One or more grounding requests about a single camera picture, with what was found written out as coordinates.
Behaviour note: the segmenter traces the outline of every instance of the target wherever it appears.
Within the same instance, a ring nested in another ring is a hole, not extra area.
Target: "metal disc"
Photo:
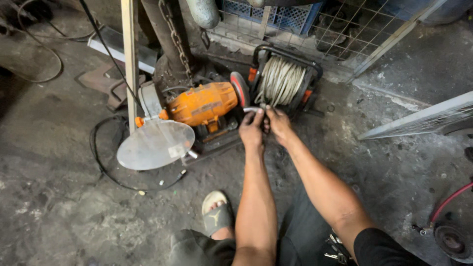
[[[246,84],[243,76],[238,72],[232,72],[230,74],[230,83],[235,89],[239,105],[241,107],[250,106],[250,88]]]
[[[118,148],[118,162],[133,170],[170,164],[185,155],[195,141],[194,130],[172,120],[149,120]]]
[[[462,263],[473,263],[472,245],[469,238],[459,229],[441,225],[435,228],[437,245],[452,259]]]

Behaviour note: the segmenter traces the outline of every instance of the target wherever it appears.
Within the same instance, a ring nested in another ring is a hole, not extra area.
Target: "hand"
[[[264,110],[259,109],[257,113],[249,112],[243,118],[238,132],[240,138],[245,145],[245,150],[263,152],[263,132],[261,130],[261,122],[264,118]],[[269,129],[269,124],[265,121],[265,130]]]
[[[269,105],[266,106],[266,114],[269,117],[271,131],[274,133],[274,136],[276,136],[276,140],[279,144],[287,148],[288,139],[295,134],[294,131],[292,131],[288,115]]]

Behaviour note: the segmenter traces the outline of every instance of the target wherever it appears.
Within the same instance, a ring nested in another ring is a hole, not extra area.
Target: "metal chain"
[[[181,63],[185,67],[185,74],[189,79],[192,79],[191,67],[189,66],[189,58],[184,53],[181,37],[179,36],[179,34],[177,34],[174,21],[172,20],[173,16],[169,3],[166,3],[164,0],[159,0],[158,5],[159,9],[161,10],[161,13],[163,14],[164,20],[167,22],[167,25],[171,30],[171,39],[173,40],[174,46],[176,46],[177,50],[179,51],[179,59],[181,59]]]

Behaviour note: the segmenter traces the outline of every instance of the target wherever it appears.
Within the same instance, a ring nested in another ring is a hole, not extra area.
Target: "cable reel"
[[[312,61],[268,45],[256,47],[248,80],[250,98],[255,104],[269,104],[293,116],[313,105],[315,84],[323,74]]]

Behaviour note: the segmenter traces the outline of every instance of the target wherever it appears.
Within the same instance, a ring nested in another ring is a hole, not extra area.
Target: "bench grinder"
[[[133,170],[159,168],[180,158],[186,164],[184,158],[196,159],[205,150],[202,146],[211,146],[212,141],[224,150],[220,142],[225,141],[220,139],[231,132],[238,137],[241,107],[250,101],[249,88],[238,72],[231,73],[230,82],[199,85],[168,102],[154,83],[141,87],[138,95],[145,117],[136,117],[139,128],[117,152],[120,164]],[[200,147],[194,146],[196,140]]]

